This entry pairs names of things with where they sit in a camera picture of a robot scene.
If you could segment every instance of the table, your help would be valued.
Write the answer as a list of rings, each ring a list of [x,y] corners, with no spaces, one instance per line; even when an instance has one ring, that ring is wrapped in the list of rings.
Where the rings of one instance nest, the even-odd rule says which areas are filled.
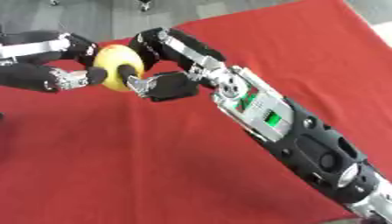
[[[335,126],[392,179],[392,54],[342,1],[179,28]],[[208,94],[157,104],[104,87],[0,88],[2,223],[299,224],[351,215],[251,141]]]

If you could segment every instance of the hole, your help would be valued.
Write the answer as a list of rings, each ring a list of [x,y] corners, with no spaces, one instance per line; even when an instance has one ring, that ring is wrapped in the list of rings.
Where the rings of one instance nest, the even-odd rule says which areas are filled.
[[[344,137],[340,137],[338,140],[338,146],[345,152],[348,154],[348,156],[350,156],[351,158],[357,158],[357,152],[355,151],[355,149],[353,148],[353,146],[351,146],[351,144],[349,144],[346,139]]]
[[[324,154],[320,159],[320,166],[325,172],[332,172],[335,170],[338,161],[332,153]]]
[[[324,124],[323,127],[324,127],[324,130],[330,130],[330,129],[332,128],[332,127],[329,126],[328,124]]]
[[[309,174],[305,177],[305,179],[307,182],[314,185],[318,185],[322,187],[332,187],[332,185],[329,182],[323,180],[317,173]]]
[[[292,151],[289,149],[283,149],[282,150],[282,157],[283,158],[290,158],[292,155]]]
[[[304,119],[304,127],[308,130],[312,130],[316,127],[316,119],[312,116],[308,116],[308,118]]]

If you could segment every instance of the silver metal part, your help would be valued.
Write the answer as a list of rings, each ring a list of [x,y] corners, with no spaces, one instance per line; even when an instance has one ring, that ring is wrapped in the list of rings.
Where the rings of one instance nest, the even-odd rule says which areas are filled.
[[[360,217],[372,218],[375,214],[392,223],[392,185],[380,174],[375,173],[379,185],[365,199],[346,205]]]
[[[202,55],[170,36],[167,30],[162,30],[158,37],[163,44],[194,62],[188,77],[192,80],[206,78],[216,86],[213,101],[244,129],[263,141],[272,142],[290,130],[293,122],[291,107],[274,88],[249,69],[227,68],[222,61]],[[274,116],[273,124],[267,122],[269,116]]]
[[[183,42],[170,36],[167,30],[162,30],[158,34],[158,37],[160,38],[162,43],[171,47],[178,53],[183,54],[188,59],[194,61],[208,71],[213,71],[217,68],[225,67],[225,64],[222,61],[218,61],[217,59],[209,55],[203,55],[194,51],[192,48],[186,46]]]
[[[131,75],[127,80],[128,88],[135,91],[140,97],[148,97],[148,92],[157,85],[157,76],[141,80]]]
[[[360,171],[359,167],[357,164],[352,164],[350,167],[348,167],[343,174],[340,176],[339,181],[338,181],[338,187],[345,187],[348,184],[350,184],[355,177],[358,175],[358,172]]]
[[[88,85],[87,71],[74,71],[68,73],[62,69],[54,68],[51,74],[56,76],[56,85],[61,90],[84,88]]]
[[[293,111],[283,97],[247,68],[239,73],[227,71],[220,74],[219,87],[213,94],[218,108],[263,141],[276,142],[284,137],[293,123]],[[230,85],[237,87],[237,94],[225,91]],[[271,113],[280,117],[273,126],[267,122]]]
[[[10,66],[17,63],[15,58],[10,58],[10,59],[0,59],[0,67],[4,66]]]
[[[0,45],[0,59],[8,59],[37,53],[63,52],[71,45],[66,36],[66,34],[62,34],[59,36],[59,39],[38,43]]]

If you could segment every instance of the robot finger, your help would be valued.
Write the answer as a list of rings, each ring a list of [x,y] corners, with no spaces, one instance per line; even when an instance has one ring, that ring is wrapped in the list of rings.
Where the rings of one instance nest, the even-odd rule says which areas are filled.
[[[10,88],[22,88],[45,93],[57,93],[61,90],[83,88],[103,82],[106,72],[91,67],[87,71],[68,73],[57,67],[17,63],[0,66],[0,85]]]
[[[131,66],[120,66],[118,70],[125,85],[139,96],[149,97],[154,102],[185,98],[199,92],[199,83],[189,80],[184,72],[157,73],[141,80],[135,76]]]

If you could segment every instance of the black joint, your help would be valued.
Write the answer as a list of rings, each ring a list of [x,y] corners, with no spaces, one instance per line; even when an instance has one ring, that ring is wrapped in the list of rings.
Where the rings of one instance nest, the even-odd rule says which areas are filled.
[[[137,71],[133,66],[129,66],[129,65],[120,65],[117,68],[117,72],[120,74],[124,85],[127,85],[128,78],[131,75],[137,77]]]

